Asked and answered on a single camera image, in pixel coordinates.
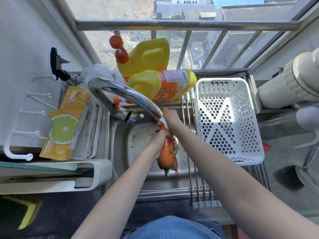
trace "left hand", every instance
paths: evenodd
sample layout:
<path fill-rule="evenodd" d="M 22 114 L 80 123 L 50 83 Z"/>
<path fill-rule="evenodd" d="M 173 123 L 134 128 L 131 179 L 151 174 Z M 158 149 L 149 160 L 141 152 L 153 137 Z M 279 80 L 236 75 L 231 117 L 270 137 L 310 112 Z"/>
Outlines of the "left hand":
<path fill-rule="evenodd" d="M 153 150 L 154 160 L 158 159 L 158 157 L 160 156 L 160 152 L 162 150 L 166 138 L 170 138 L 174 145 L 174 151 L 176 150 L 176 140 L 172 133 L 167 130 L 160 130 L 159 132 L 154 134 L 150 144 L 147 146 Z"/>

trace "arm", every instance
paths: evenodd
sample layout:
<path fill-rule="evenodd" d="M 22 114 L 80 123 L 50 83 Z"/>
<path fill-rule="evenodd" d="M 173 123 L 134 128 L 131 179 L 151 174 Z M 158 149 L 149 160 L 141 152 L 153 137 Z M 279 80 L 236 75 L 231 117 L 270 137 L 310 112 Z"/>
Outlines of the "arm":
<path fill-rule="evenodd" d="M 319 226 L 276 198 L 244 169 L 197 137 L 175 110 L 163 109 L 173 135 L 236 224 L 261 239 L 318 238 Z"/>
<path fill-rule="evenodd" d="M 119 239 L 146 175 L 158 159 L 168 131 L 155 134 L 132 166 L 103 195 L 72 239 Z"/>

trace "dish soap bottle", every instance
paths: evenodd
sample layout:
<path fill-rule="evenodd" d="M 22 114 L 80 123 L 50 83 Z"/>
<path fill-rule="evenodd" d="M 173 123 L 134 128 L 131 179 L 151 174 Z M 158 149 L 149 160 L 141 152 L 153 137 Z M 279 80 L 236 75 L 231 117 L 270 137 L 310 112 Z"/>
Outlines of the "dish soap bottle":
<path fill-rule="evenodd" d="M 127 85 L 158 103 L 178 99 L 189 92 L 196 81 L 195 74 L 189 69 L 146 70 L 132 75 Z"/>
<path fill-rule="evenodd" d="M 132 75 L 148 69 L 167 69 L 170 52 L 167 38 L 140 42 L 129 53 L 124 49 L 120 36 L 113 35 L 109 41 L 111 47 L 117 49 L 115 51 L 117 68 L 126 82 Z"/>

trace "ground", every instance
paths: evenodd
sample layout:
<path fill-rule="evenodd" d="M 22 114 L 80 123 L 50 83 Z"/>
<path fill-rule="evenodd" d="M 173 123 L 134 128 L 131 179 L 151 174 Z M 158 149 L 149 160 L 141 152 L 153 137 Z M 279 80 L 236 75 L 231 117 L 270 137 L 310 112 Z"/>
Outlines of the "ground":
<path fill-rule="evenodd" d="M 66 0 L 77 19 L 153 19 L 154 0 Z M 111 31 L 85 31 L 102 62 L 116 66 L 115 50 L 110 46 Z M 131 42 L 128 31 L 121 31 L 124 47 L 131 51 L 138 42 Z M 171 50 L 167 69 L 175 69 L 180 49 Z"/>

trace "lemon picture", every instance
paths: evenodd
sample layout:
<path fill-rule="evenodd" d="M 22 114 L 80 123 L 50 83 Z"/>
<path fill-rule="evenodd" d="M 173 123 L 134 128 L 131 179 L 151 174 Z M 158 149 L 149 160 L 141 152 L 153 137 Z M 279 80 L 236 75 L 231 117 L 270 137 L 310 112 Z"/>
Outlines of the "lemon picture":
<path fill-rule="evenodd" d="M 49 133 L 50 140 L 56 144 L 69 144 L 79 120 L 69 114 L 60 114 L 51 120 L 53 120 L 53 126 Z"/>

